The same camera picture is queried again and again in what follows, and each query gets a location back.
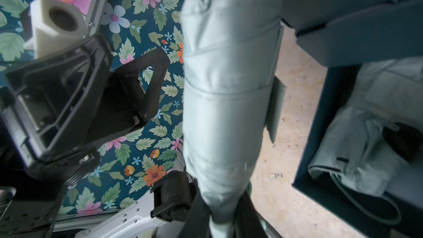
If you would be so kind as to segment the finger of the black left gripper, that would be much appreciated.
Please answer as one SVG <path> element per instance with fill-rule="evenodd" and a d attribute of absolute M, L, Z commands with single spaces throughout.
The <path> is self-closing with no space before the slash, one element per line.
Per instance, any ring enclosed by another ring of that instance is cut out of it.
<path fill-rule="evenodd" d="M 89 139 L 115 139 L 145 126 L 159 109 L 170 60 L 162 49 L 150 51 L 110 73 Z"/>

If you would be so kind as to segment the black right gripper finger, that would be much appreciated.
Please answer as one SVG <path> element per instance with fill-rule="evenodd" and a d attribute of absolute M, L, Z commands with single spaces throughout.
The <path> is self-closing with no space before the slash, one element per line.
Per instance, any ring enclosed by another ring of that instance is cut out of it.
<path fill-rule="evenodd" d="M 12 103 L 3 116 L 27 169 L 76 154 L 84 144 L 111 67 L 102 34 L 5 73 Z"/>

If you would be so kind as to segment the mint green umbrella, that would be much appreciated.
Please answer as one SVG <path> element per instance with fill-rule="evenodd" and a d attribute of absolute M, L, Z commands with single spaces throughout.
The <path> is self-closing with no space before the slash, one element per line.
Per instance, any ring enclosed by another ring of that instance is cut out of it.
<path fill-rule="evenodd" d="M 282 41 L 283 0 L 185 0 L 181 12 L 184 156 L 211 211 L 212 237 L 235 209 L 260 154 Z"/>
<path fill-rule="evenodd" d="M 423 148 L 423 59 L 361 66 L 347 103 L 330 123 L 308 173 L 327 173 L 370 218 L 401 222 L 386 189 Z"/>

